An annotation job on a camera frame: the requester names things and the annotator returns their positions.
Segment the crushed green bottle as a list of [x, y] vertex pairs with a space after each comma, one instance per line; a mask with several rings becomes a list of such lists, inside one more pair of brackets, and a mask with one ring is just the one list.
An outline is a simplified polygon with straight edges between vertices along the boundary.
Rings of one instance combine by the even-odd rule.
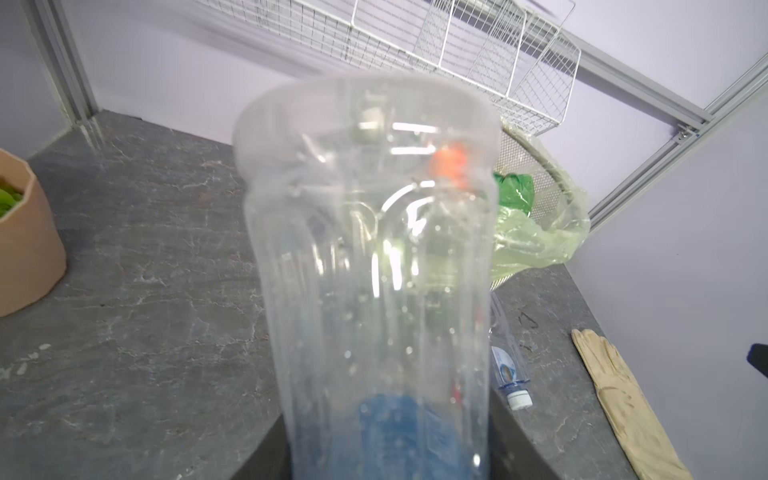
[[528, 174], [493, 173], [498, 186], [499, 205], [505, 208], [519, 210], [530, 216], [535, 202], [534, 180]]

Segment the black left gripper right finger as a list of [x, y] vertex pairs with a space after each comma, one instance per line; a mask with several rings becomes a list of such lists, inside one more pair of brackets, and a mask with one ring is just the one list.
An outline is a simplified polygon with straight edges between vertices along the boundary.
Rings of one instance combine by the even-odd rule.
[[560, 480], [496, 391], [489, 394], [488, 417], [490, 479]]

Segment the clear bottle blue cap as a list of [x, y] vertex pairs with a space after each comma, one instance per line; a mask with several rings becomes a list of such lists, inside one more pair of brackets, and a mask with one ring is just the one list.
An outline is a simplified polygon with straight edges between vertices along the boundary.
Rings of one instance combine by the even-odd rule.
[[503, 306], [494, 292], [490, 295], [490, 312], [489, 341], [494, 386], [512, 411], [528, 409], [533, 406], [528, 391], [530, 375]]

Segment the blue label bottle white cap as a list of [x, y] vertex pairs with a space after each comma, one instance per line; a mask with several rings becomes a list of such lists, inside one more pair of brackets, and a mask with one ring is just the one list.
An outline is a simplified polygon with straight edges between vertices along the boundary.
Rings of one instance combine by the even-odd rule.
[[455, 80], [307, 78], [233, 131], [295, 479], [484, 479], [500, 145]]

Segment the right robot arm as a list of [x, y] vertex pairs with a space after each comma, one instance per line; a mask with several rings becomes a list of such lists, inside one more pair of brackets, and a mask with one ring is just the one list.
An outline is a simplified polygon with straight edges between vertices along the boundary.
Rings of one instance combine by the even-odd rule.
[[768, 345], [755, 343], [752, 344], [747, 357], [747, 362], [760, 372], [763, 376], [768, 377]]

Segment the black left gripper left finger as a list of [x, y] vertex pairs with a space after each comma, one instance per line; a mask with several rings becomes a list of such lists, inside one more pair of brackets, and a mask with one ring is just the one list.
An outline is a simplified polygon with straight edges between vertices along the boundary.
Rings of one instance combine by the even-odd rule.
[[275, 420], [256, 450], [230, 479], [291, 479], [291, 452], [283, 415]]

